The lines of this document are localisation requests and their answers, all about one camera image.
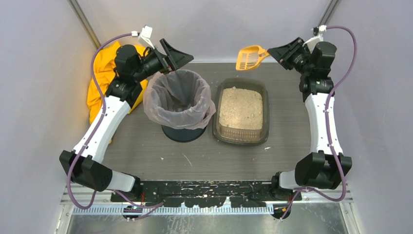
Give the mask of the dark translucent litter box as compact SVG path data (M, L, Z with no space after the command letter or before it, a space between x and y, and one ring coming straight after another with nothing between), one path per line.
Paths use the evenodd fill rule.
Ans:
M219 140L260 145L269 136L269 96L263 82L227 78L218 86L212 131Z

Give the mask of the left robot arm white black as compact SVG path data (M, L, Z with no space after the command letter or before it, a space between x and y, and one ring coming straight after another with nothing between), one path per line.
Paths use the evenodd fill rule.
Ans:
M192 55L170 46L165 39L161 39L160 44L164 54L156 48L147 47L141 55L130 44L117 49L115 76L104 94L101 109L82 140L71 151L63 151L59 157L70 183L98 192L130 192L139 188L139 178L113 171L102 165L102 161L116 129L143 91L140 82L158 72L167 74L175 71L194 59Z

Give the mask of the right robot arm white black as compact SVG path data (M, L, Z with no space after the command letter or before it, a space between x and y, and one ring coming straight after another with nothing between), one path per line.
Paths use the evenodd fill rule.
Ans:
M337 48L330 42L316 42L310 49L301 38L267 50L284 69L300 73L299 90L309 115L310 153L294 170L278 172L272 178L276 189L336 189L352 167L338 141L334 117L334 83L329 77Z

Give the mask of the orange plastic litter scoop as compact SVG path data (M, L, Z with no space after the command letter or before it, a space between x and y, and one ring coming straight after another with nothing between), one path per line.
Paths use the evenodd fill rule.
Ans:
M247 46L238 52L235 69L237 71L256 69L268 56L270 56L270 54L267 50L259 45Z

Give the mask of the black trash bin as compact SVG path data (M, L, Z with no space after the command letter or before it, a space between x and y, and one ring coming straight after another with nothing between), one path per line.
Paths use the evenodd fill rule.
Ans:
M165 136L175 142L187 143L198 139L206 130L205 128L198 129L174 129L168 126L161 126Z

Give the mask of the translucent trash bag liner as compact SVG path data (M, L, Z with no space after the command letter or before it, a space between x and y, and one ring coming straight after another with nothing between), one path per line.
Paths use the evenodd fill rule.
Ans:
M156 73L144 91L143 107L151 121L173 129L203 129L216 113L210 85L187 69Z

